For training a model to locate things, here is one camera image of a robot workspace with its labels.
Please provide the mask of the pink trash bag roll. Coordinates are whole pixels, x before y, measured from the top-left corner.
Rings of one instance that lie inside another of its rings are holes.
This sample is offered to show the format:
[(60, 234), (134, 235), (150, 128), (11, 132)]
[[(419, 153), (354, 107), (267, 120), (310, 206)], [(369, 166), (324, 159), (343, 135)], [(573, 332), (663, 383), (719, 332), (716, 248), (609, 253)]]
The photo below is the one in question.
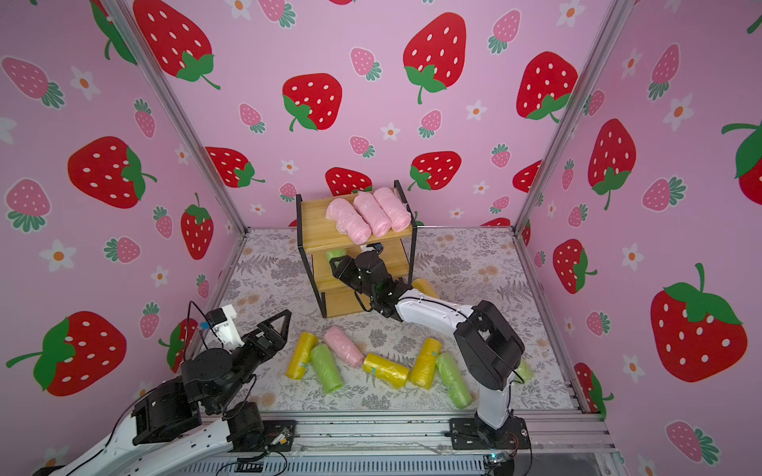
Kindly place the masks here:
[(391, 188), (377, 188), (373, 196), (389, 218), (394, 232), (402, 232), (411, 225), (412, 217), (406, 204)]
[(325, 218), (335, 223), (337, 232), (347, 236), (355, 245), (368, 241), (372, 232), (367, 222), (345, 198), (335, 198), (327, 206)]
[(390, 218), (371, 192), (357, 192), (352, 204), (374, 236), (383, 237), (391, 230)]
[(365, 355), (355, 343), (337, 326), (330, 327), (323, 336), (323, 342), (347, 365), (361, 368)]

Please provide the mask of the yellow trash bag roll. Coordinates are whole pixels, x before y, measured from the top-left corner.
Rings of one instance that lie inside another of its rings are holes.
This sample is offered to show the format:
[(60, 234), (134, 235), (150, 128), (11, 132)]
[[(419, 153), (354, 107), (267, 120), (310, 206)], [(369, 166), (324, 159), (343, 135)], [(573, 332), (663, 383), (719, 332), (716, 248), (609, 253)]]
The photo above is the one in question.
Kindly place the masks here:
[(406, 386), (410, 373), (407, 367), (376, 354), (368, 354), (364, 359), (362, 368), (367, 374), (397, 389)]
[(292, 355), (286, 376), (292, 380), (302, 380), (309, 367), (311, 352), (319, 344), (319, 339), (310, 332), (301, 333)]
[(431, 390), (436, 374), (437, 358), (442, 352), (442, 343), (438, 339), (427, 338), (416, 358), (413, 369), (408, 375), (408, 382), (416, 387)]
[(434, 289), (433, 285), (426, 279), (419, 278), (412, 281), (412, 286), (418, 292), (418, 297), (421, 299), (438, 299), (439, 295)]

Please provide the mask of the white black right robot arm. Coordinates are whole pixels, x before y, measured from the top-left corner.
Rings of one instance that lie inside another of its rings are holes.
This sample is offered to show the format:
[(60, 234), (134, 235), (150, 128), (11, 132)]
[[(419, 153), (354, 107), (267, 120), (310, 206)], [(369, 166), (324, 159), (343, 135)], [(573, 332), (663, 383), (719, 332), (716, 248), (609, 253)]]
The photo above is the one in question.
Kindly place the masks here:
[(479, 384), (474, 434), (496, 448), (508, 440), (513, 414), (512, 383), (522, 381), (518, 369), (525, 345), (490, 301), (458, 305), (430, 297), (403, 280), (395, 280), (376, 251), (353, 258), (343, 252), (327, 254), (335, 279), (367, 297), (367, 311), (452, 335), (468, 372)]

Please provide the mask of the aluminium frame rail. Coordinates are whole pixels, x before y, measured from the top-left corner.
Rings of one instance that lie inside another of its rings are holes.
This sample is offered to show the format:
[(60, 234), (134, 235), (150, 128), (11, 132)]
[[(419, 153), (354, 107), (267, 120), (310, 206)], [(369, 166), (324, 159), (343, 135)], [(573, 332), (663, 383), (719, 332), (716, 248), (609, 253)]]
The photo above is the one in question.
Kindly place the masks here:
[(518, 411), (519, 440), (488, 449), (456, 436), (471, 412), (267, 413), (291, 422), (289, 442), (271, 453), (235, 453), (208, 436), (140, 457), (126, 475), (624, 475), (601, 418), (574, 411)]

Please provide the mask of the three-tier wooden shelf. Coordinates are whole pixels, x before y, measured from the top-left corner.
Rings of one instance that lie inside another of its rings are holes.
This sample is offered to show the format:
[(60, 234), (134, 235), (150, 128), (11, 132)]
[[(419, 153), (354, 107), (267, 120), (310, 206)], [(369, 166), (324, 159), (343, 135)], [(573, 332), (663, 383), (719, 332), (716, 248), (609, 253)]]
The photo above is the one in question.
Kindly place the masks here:
[[(301, 196), (296, 198), (297, 247), (325, 319), (361, 313), (369, 305), (367, 297), (357, 299), (357, 293), (333, 277), (329, 254), (343, 251), (355, 258), (364, 248), (337, 232), (335, 223), (325, 217), (330, 203), (330, 198), (307, 202)], [(413, 281), (417, 234), (418, 225), (412, 222), (404, 231), (369, 239), (371, 245), (383, 246), (380, 259), (393, 279), (403, 279), (408, 284)]]

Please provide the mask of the left aluminium corner post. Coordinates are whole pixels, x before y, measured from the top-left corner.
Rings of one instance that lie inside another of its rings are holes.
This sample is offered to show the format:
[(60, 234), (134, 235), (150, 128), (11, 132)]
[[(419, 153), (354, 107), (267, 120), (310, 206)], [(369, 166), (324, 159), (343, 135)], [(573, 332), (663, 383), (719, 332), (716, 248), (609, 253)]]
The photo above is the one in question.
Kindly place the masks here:
[(173, 83), (198, 81), (220, 89), (208, 79), (214, 71), (214, 53), (206, 34), (164, 1), (106, 1), (104, 7), (236, 233), (246, 235), (248, 226), (173, 89)]

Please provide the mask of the green trash bag roll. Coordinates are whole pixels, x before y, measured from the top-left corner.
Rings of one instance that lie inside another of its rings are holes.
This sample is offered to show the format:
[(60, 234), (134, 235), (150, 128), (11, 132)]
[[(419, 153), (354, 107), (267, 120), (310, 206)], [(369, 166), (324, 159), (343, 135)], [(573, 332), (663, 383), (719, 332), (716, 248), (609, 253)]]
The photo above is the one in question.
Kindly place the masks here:
[(339, 374), (333, 353), (325, 343), (319, 344), (311, 350), (310, 359), (325, 394), (331, 394), (343, 386), (343, 379)]
[(346, 256), (346, 250), (345, 249), (335, 249), (335, 250), (329, 250), (325, 252), (325, 257), (327, 258), (327, 261), (331, 261), (332, 259), (341, 259), (342, 257)]
[(436, 367), (452, 403), (460, 410), (469, 407), (473, 402), (470, 389), (454, 355), (450, 352), (440, 354), (436, 360)]
[(515, 369), (515, 381), (520, 385), (529, 383), (534, 378), (534, 372), (528, 362), (522, 359)]

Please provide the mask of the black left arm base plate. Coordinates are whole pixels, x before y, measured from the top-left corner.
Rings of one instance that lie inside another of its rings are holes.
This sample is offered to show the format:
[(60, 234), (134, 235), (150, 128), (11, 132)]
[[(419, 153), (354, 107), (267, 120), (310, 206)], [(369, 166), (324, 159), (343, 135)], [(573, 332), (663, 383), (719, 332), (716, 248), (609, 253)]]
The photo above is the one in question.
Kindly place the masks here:
[(233, 445), (237, 452), (290, 452), (296, 436), (295, 420), (264, 420), (261, 426), (246, 430)]

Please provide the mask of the right aluminium corner post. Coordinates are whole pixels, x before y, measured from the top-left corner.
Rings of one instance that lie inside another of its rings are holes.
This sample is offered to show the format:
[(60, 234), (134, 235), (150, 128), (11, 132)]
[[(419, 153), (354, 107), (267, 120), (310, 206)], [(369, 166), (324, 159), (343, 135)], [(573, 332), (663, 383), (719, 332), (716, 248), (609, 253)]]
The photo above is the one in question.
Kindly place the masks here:
[(630, 0), (610, 2), (607, 13), (598, 29), (597, 36), (591, 44), (591, 49), (585, 59), (585, 65), (579, 73), (579, 80), (577, 81), (575, 91), (571, 95), (565, 113), (551, 137), (543, 160), (541, 160), (541, 167), (530, 188), (527, 202), (521, 210), (517, 223), (513, 226), (515, 237), (518, 237), (523, 232), (535, 206), (539, 203), (540, 194), (545, 190), (554, 168), (557, 166), (563, 150), (572, 136), (573, 127), (577, 125), (577, 121), (581, 117), (583, 103), (589, 93), (593, 92), (593, 88), (606, 66), (633, 7), (634, 1)]

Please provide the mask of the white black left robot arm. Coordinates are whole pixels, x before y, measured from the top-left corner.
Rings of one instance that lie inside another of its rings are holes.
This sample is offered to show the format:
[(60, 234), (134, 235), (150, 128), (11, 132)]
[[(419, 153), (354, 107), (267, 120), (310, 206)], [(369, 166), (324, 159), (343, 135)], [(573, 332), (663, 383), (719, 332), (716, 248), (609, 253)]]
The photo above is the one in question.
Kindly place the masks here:
[(241, 335), (227, 305), (211, 311), (222, 340), (181, 366), (181, 373), (138, 399), (111, 433), (77, 460), (38, 469), (40, 475), (169, 475), (222, 452), (290, 450), (296, 424), (262, 420), (254, 402), (236, 402), (257, 368), (283, 350), (291, 311)]

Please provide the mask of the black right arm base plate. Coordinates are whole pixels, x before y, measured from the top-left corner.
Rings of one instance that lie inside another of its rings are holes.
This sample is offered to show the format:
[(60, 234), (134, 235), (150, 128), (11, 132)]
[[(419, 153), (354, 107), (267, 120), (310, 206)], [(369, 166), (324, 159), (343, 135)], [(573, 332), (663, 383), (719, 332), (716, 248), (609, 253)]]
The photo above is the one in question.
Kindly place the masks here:
[(477, 416), (472, 418), (451, 418), (446, 436), (456, 450), (524, 450), (531, 441), (527, 424), (523, 418), (510, 416), (501, 428), (496, 430), (482, 422)]

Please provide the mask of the aluminium corner post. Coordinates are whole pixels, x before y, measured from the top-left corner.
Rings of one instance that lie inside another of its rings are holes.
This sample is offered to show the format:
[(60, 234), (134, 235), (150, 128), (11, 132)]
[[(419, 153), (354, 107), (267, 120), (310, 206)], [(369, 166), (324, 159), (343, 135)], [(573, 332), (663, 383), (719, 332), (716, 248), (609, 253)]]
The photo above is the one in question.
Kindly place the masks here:
[(173, 83), (198, 81), (220, 89), (208, 79), (214, 71), (214, 53), (206, 34), (164, 1), (106, 1), (104, 7), (236, 233), (246, 235), (248, 226), (173, 89)]
[(539, 203), (540, 194), (545, 190), (554, 168), (557, 166), (563, 150), (572, 136), (573, 127), (577, 125), (577, 121), (581, 117), (583, 103), (589, 93), (593, 92), (593, 88), (606, 66), (633, 7), (634, 1), (630, 0), (610, 2), (607, 13), (598, 29), (597, 36), (591, 44), (591, 49), (585, 59), (585, 65), (579, 73), (579, 80), (577, 81), (575, 91), (571, 95), (565, 113), (551, 137), (543, 160), (541, 160), (541, 167), (530, 188), (527, 202), (521, 210), (517, 223), (513, 226), (515, 237), (518, 237), (523, 232), (535, 206)]

